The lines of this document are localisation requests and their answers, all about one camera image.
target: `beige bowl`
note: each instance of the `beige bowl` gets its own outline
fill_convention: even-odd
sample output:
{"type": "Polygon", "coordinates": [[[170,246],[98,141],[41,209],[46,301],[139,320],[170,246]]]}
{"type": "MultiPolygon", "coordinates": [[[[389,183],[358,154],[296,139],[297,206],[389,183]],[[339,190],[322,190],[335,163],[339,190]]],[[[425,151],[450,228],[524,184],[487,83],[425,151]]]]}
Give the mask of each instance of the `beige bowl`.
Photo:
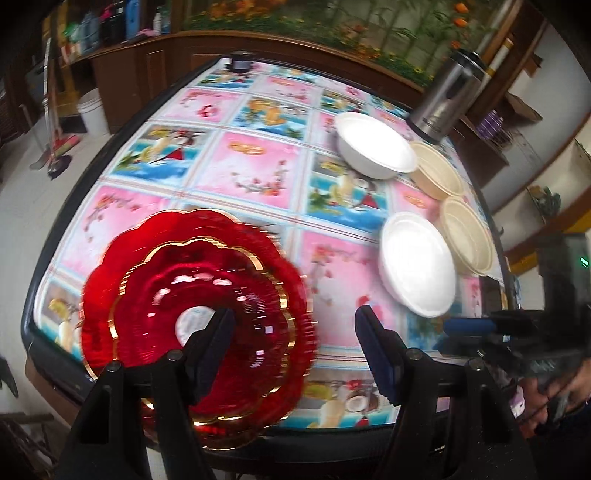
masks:
{"type": "Polygon", "coordinates": [[[433,147],[423,142],[410,142],[417,155],[418,168],[410,173],[413,182],[436,200],[464,194],[464,183],[456,169],[433,147]]]}
{"type": "Polygon", "coordinates": [[[436,222],[445,238],[459,274],[485,275],[492,267],[494,244],[491,233],[461,199],[441,203],[436,222]]]}

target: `bucket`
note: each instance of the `bucket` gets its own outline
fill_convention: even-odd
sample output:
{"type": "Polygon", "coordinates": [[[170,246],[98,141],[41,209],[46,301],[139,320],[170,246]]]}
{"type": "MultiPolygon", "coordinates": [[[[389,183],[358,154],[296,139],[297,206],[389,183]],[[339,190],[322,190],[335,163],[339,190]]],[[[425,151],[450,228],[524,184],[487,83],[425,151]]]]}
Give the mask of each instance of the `bucket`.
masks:
{"type": "Polygon", "coordinates": [[[78,102],[78,111],[82,115],[82,121],[86,131],[93,137],[99,137],[109,133],[109,126],[103,110],[103,102],[100,99],[99,89],[95,88],[83,95],[78,102]]]}

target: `red plate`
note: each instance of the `red plate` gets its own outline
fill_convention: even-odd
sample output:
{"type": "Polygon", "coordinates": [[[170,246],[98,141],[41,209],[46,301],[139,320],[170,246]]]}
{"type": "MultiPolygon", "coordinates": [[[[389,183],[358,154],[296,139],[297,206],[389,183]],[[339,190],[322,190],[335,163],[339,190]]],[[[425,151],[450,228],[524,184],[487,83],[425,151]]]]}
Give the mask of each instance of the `red plate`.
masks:
{"type": "Polygon", "coordinates": [[[192,409],[196,421],[251,413],[287,370],[295,329],[285,294],[247,255],[210,238],[165,244],[122,282],[113,319],[119,359],[129,367],[182,348],[195,328],[205,327],[204,314],[234,310],[236,334],[211,393],[192,409]]]}
{"type": "Polygon", "coordinates": [[[225,448],[223,445],[234,447],[238,446],[240,439],[252,438],[252,432],[278,422],[295,407],[301,396],[303,376],[309,370],[317,346],[311,305],[302,278],[266,232],[239,223],[222,212],[194,210],[161,212],[139,227],[122,233],[113,240],[101,265],[91,273],[83,290],[80,311],[84,320],[82,349],[89,372],[99,373],[116,356],[108,318],[123,276],[155,247],[166,242],[185,242],[197,236],[212,236],[229,247],[245,247],[256,255],[266,271],[283,285],[295,324],[295,345],[279,390],[264,397],[256,410],[241,419],[238,426],[232,421],[196,426],[204,445],[212,448],[225,448]]]}

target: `metal flask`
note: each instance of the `metal flask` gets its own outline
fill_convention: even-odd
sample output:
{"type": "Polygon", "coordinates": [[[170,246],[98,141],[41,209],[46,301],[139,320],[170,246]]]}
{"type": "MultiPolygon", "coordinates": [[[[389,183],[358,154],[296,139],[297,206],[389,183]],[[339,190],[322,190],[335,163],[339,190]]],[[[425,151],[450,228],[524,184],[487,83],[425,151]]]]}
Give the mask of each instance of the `metal flask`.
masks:
{"type": "Polygon", "coordinates": [[[478,93],[486,66],[471,51],[456,50],[441,66],[407,123],[421,138],[439,143],[478,93]]]}

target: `patterned tablecloth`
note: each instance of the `patterned tablecloth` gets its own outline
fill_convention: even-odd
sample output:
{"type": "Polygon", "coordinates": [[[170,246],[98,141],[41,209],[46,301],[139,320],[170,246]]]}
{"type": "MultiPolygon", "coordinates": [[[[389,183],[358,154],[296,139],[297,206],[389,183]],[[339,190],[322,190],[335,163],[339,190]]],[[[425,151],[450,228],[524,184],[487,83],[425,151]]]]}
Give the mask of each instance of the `patterned tablecloth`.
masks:
{"type": "MultiPolygon", "coordinates": [[[[277,234],[307,276],[320,349],[300,403],[282,425],[352,427],[395,420],[379,395],[353,329],[372,306],[408,346],[433,350],[441,319],[395,302],[377,266],[378,234],[389,214],[435,220],[439,203],[406,177],[383,182],[352,171],[335,148],[337,113],[358,111],[420,140],[406,112],[327,77],[267,63],[245,75],[227,60],[197,76],[119,150],[79,206],[41,281],[34,320],[78,361],[80,292],[110,241],[160,210],[213,207],[277,234]]],[[[464,200],[484,220],[449,140],[439,150],[466,182],[464,200]]],[[[502,282],[498,261],[491,276],[502,282]]],[[[450,313],[480,316],[477,277],[458,280],[450,313]]]]}

